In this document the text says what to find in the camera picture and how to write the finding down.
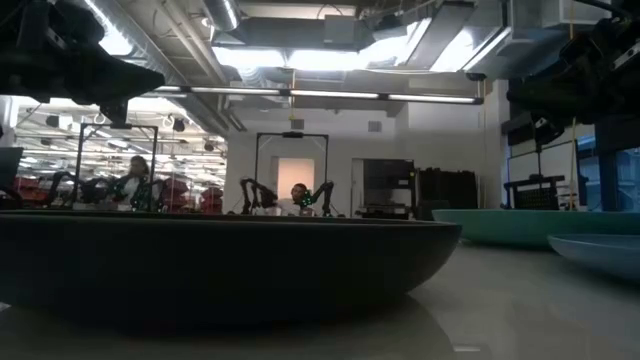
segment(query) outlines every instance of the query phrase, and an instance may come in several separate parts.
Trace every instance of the light blue bowl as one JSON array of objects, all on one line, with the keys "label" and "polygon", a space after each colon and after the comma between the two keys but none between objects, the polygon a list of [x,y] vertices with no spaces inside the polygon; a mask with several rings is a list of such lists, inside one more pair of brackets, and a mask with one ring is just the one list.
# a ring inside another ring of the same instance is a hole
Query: light blue bowl
[{"label": "light blue bowl", "polygon": [[549,243],[575,263],[640,282],[640,236],[550,235]]}]

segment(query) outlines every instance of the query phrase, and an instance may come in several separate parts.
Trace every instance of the fluorescent light fixture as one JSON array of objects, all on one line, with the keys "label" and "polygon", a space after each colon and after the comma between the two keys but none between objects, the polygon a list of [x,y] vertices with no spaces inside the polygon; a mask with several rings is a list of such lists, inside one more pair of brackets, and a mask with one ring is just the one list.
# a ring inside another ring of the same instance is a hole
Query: fluorescent light fixture
[{"label": "fluorescent light fixture", "polygon": [[128,55],[133,51],[133,46],[109,21],[107,16],[93,3],[92,0],[85,0],[91,11],[98,17],[100,23],[106,28],[105,36],[100,41],[100,46],[110,55]]},{"label": "fluorescent light fixture", "polygon": [[473,56],[473,36],[462,29],[447,45],[438,60],[431,67],[434,72],[456,72]]},{"label": "fluorescent light fixture", "polygon": [[128,149],[129,148],[129,143],[127,143],[126,141],[122,141],[122,140],[109,140],[107,141],[107,144],[111,144],[115,147],[119,147],[121,149]]},{"label": "fluorescent light fixture", "polygon": [[366,61],[356,52],[328,50],[296,50],[288,65],[296,70],[309,71],[351,71],[367,67]]},{"label": "fluorescent light fixture", "polygon": [[291,90],[292,96],[333,97],[344,99],[377,99],[375,93],[356,93],[342,91],[315,91],[315,90]]},{"label": "fluorescent light fixture", "polygon": [[151,154],[151,153],[152,153],[152,151],[151,151],[151,150],[149,150],[149,149],[147,149],[147,148],[143,148],[142,146],[133,145],[133,144],[132,144],[131,146],[132,146],[132,147],[134,147],[134,148],[136,148],[136,149],[138,149],[138,150],[144,151],[144,152],[146,152],[147,154]]},{"label": "fluorescent light fixture", "polygon": [[160,86],[157,91],[180,91],[180,86]]},{"label": "fluorescent light fixture", "polygon": [[[56,151],[56,150],[24,150],[25,154],[43,154],[43,155],[72,155],[75,156],[78,153],[75,151]],[[151,160],[151,154],[142,153],[129,153],[129,152],[116,152],[116,151],[83,151],[82,156],[117,156],[117,157],[133,157],[140,155],[147,160]],[[219,155],[169,155],[169,154],[157,154],[156,160],[174,160],[171,156],[180,160],[212,160],[215,163],[224,161]]]},{"label": "fluorescent light fixture", "polygon": [[227,95],[263,95],[278,96],[280,91],[277,89],[259,89],[259,88],[208,88],[193,87],[193,92],[227,94]]},{"label": "fluorescent light fixture", "polygon": [[150,93],[141,95],[141,97],[184,99],[187,97],[187,94],[162,94],[162,93],[150,92]]},{"label": "fluorescent light fixture", "polygon": [[362,100],[389,100],[406,102],[433,102],[449,104],[479,104],[481,99],[471,97],[452,97],[447,95],[411,95],[411,94],[385,94],[373,92],[346,92],[324,90],[288,90],[288,89],[249,89],[249,88],[208,88],[193,87],[193,92],[218,93],[218,94],[242,94],[242,95],[281,95],[282,96],[308,96],[327,98],[346,98]]},{"label": "fluorescent light fixture", "polygon": [[434,95],[389,95],[389,100],[444,104],[474,104],[476,102],[476,99],[474,98]]},{"label": "fluorescent light fixture", "polygon": [[407,33],[411,34],[409,36],[409,41],[407,41],[407,45],[404,47],[400,55],[396,57],[396,66],[405,65],[409,60],[409,57],[416,51],[420,40],[424,37],[424,34],[429,29],[429,25],[431,25],[431,18],[423,19],[422,21],[415,22],[409,27],[407,27]]},{"label": "fluorescent light fixture", "polygon": [[496,36],[496,38],[490,44],[485,46],[484,49],[482,49],[482,51],[480,51],[476,56],[473,57],[473,59],[471,59],[466,65],[464,65],[462,70],[464,71],[471,70],[482,59],[484,59],[487,55],[489,55],[489,53],[493,49],[495,49],[495,47],[498,46],[502,42],[502,40],[504,40],[510,34],[511,34],[511,27],[506,27],[504,30],[502,30],[500,34],[498,34],[498,36]]},{"label": "fluorescent light fixture", "polygon": [[102,130],[96,130],[96,134],[102,136],[103,138],[111,138],[111,135],[107,134],[106,132],[102,131]]},{"label": "fluorescent light fixture", "polygon": [[278,50],[214,47],[213,52],[216,54],[220,64],[233,66],[235,68],[285,66],[284,56],[282,56],[282,53]]}]

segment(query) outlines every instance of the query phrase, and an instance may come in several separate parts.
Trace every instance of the black monitor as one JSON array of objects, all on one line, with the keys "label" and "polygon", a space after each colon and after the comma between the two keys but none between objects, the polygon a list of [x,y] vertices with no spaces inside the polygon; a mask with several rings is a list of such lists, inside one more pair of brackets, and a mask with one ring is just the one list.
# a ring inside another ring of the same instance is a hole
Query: black monitor
[{"label": "black monitor", "polygon": [[0,148],[0,188],[13,187],[23,151],[23,148]]}]

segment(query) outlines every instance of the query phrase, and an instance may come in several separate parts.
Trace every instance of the woman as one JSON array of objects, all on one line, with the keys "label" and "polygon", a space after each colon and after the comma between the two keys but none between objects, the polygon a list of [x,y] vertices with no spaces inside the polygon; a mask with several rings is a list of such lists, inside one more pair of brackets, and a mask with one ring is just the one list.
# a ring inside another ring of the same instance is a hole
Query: woman
[{"label": "woman", "polygon": [[144,193],[144,185],[148,183],[149,165],[147,161],[139,155],[131,158],[129,163],[129,174],[121,177],[115,184],[113,198],[117,202],[126,202],[131,204],[135,208],[141,208],[140,201],[143,200],[146,203],[147,199],[141,199]]}]

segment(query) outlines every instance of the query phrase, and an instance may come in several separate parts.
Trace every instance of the robotic arm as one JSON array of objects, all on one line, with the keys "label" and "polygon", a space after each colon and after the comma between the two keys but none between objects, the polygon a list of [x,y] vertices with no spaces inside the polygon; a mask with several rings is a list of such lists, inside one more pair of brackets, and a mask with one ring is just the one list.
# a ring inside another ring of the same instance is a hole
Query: robotic arm
[{"label": "robotic arm", "polygon": [[[247,185],[251,184],[251,190],[253,192],[253,201],[249,200],[249,193],[247,191]],[[242,215],[250,215],[251,211],[259,206],[268,209],[276,206],[276,195],[271,189],[260,184],[259,182],[244,178],[240,180],[240,187],[242,188],[242,196],[244,197],[244,206],[242,207]],[[258,200],[258,190],[260,191],[260,200]]]},{"label": "robotic arm", "polygon": [[318,188],[318,190],[313,195],[307,193],[307,196],[302,200],[302,204],[300,204],[300,207],[305,208],[317,203],[318,199],[320,199],[320,195],[324,194],[322,216],[331,216],[331,193],[333,193],[334,186],[335,184],[333,183],[333,181],[327,181],[326,183],[320,185],[320,188]]}]

